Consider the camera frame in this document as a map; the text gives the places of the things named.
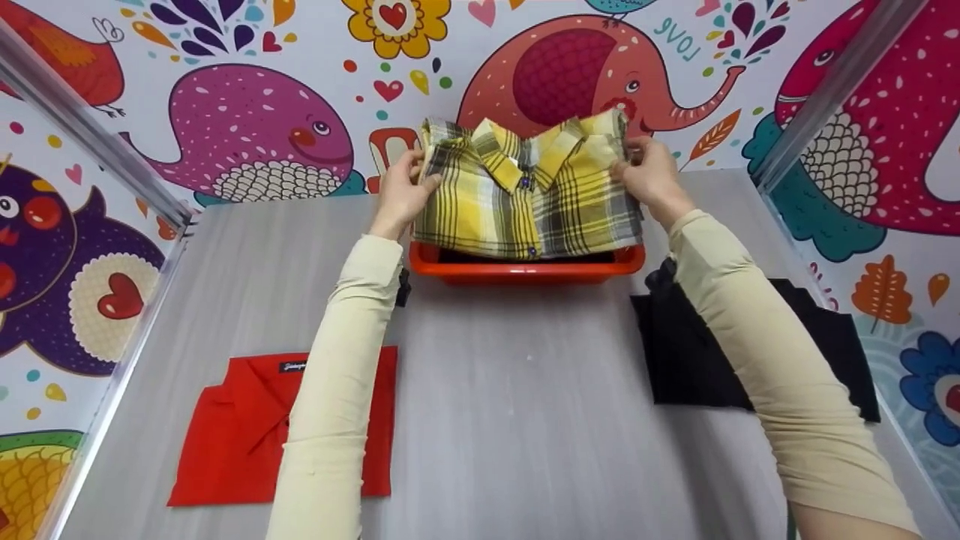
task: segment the red shirt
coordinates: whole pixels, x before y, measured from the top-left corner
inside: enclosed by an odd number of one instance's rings
[[[270,503],[307,353],[231,358],[200,394],[168,506]],[[396,347],[380,350],[363,460],[364,497],[390,495]]]

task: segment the wallpaper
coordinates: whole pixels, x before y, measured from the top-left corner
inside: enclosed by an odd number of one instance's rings
[[[0,540],[35,537],[175,239],[0,97]]]
[[[180,200],[375,192],[440,116],[524,135],[616,107],[684,170],[742,167],[852,4],[804,0],[0,0]],[[816,86],[832,58],[795,75]]]
[[[844,13],[801,60],[835,51],[855,25]],[[960,521],[957,61],[960,3],[929,0],[772,199],[830,306],[858,317],[875,383]],[[808,95],[795,78],[811,65],[790,70],[744,146],[752,171]]]

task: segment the beige long sleeve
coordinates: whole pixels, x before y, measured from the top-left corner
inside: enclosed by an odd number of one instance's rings
[[[356,540],[373,381],[403,248],[353,247],[330,295],[290,414],[268,540]]]
[[[739,240],[694,210],[673,226],[670,250],[754,404],[787,500],[919,533],[847,388]]]

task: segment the orange tray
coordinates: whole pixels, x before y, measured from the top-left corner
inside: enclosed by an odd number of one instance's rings
[[[602,283],[613,276],[633,274],[647,259],[644,247],[632,246],[613,252],[613,262],[557,264],[441,263],[440,248],[410,242],[410,269],[436,276],[451,285],[562,285]]]

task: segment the shirt collar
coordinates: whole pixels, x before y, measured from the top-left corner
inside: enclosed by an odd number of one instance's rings
[[[544,191],[549,189],[564,163],[587,136],[588,131],[577,118],[527,140],[488,118],[473,131],[470,142],[493,179],[513,193],[524,176],[532,177]],[[539,156],[528,174],[517,165],[524,144],[536,145]]]
[[[240,420],[239,444],[250,453],[264,437],[286,421],[289,407],[270,390],[248,358],[231,358],[222,385]]]

